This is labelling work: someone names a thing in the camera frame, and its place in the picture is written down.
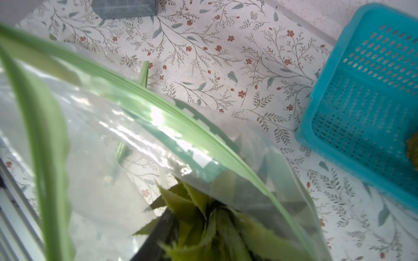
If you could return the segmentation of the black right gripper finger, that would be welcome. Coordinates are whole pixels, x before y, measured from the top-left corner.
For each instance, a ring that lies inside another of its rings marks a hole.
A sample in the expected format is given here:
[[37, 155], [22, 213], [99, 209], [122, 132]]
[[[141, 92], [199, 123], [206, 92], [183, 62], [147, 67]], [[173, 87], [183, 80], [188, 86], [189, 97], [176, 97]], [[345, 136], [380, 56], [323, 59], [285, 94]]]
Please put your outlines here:
[[170, 210], [165, 210], [155, 228], [131, 261], [169, 261], [161, 244], [170, 245], [178, 239], [178, 220]]

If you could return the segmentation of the yellow orange pineapple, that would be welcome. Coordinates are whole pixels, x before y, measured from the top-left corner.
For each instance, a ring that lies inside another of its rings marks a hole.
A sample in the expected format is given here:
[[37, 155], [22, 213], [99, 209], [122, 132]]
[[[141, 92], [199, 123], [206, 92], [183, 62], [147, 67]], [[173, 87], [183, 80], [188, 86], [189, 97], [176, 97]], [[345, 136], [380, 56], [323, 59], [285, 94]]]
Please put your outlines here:
[[[165, 207], [178, 220], [178, 239], [161, 244], [170, 261], [311, 261], [305, 251], [277, 236], [248, 215], [192, 186], [179, 182], [159, 188], [151, 209]], [[160, 217], [137, 231], [148, 236]]]

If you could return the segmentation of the clear zip-top bag green seal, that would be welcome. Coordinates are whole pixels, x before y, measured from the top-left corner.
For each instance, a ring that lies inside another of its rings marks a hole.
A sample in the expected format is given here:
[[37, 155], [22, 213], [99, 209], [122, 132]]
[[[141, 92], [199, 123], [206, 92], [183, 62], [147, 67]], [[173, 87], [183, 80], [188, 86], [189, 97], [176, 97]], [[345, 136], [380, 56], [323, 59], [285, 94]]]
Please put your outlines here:
[[149, 73], [149, 66], [150, 62], [145, 61], [142, 65], [142, 68], [140, 70], [140, 75], [138, 78], [138, 84], [141, 87], [147, 88], [148, 87], [148, 73]]

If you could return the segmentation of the teal plastic basket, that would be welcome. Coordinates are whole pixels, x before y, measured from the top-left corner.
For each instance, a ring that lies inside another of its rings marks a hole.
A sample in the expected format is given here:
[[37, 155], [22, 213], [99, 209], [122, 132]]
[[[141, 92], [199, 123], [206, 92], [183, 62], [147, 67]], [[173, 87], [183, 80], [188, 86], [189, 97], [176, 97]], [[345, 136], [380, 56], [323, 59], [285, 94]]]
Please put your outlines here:
[[372, 3], [342, 31], [310, 95], [296, 139], [411, 211], [418, 172], [418, 21]]

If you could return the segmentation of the grey glasses case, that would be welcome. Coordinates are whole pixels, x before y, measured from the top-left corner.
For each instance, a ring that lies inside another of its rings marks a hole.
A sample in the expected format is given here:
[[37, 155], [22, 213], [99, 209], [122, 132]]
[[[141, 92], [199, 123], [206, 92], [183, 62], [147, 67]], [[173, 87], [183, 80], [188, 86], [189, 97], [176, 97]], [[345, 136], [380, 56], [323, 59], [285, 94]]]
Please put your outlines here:
[[155, 16], [156, 0], [92, 0], [92, 10], [102, 19], [137, 18]]

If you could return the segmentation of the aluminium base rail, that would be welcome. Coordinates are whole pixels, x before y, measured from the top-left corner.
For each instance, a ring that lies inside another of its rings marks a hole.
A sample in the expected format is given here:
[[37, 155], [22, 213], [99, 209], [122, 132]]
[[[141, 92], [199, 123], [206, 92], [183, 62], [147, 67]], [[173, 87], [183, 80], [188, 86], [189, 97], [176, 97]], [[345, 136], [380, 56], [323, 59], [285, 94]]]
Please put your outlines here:
[[4, 162], [1, 162], [1, 260], [46, 260], [39, 217]]

